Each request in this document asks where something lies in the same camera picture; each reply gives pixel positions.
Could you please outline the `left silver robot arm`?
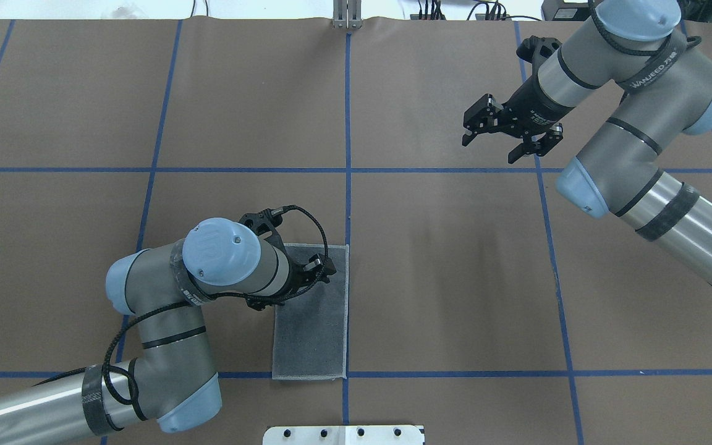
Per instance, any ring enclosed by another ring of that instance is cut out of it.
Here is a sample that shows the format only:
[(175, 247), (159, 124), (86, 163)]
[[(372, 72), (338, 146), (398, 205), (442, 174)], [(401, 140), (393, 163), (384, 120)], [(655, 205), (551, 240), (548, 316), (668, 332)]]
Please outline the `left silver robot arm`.
[(106, 295), (130, 321), (103, 361), (0, 397), (0, 444), (66, 444), (154, 419), (164, 433), (221, 409), (218, 370), (201, 308), (221, 298), (254, 310), (300, 297), (336, 273), (327, 242), (293, 260), (277, 232), (296, 205), (199, 222), (180, 240), (117, 260)]

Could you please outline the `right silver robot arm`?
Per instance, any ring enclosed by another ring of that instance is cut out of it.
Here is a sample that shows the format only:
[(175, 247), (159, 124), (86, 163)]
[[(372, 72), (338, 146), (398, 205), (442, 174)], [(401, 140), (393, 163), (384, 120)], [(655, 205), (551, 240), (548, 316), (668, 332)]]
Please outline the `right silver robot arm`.
[(676, 1), (587, 3), (590, 16), (565, 42), (532, 36), (517, 56), (532, 74), (505, 103), (485, 94), (464, 113), (467, 146), (501, 132), (520, 143), (508, 162), (544, 156), (561, 119), (608, 82), (621, 103), (557, 178), (557, 191), (594, 219), (615, 214), (712, 286), (712, 202), (656, 159), (680, 134), (712, 129), (712, 59), (700, 37), (678, 31)]

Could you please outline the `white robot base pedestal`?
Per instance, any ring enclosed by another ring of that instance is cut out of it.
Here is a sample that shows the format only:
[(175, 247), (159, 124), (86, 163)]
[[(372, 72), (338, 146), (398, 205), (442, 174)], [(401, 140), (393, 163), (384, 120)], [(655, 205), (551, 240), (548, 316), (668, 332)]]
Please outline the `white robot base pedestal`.
[(423, 426), (316, 425), (277, 426), (263, 434), (263, 444), (425, 444)]

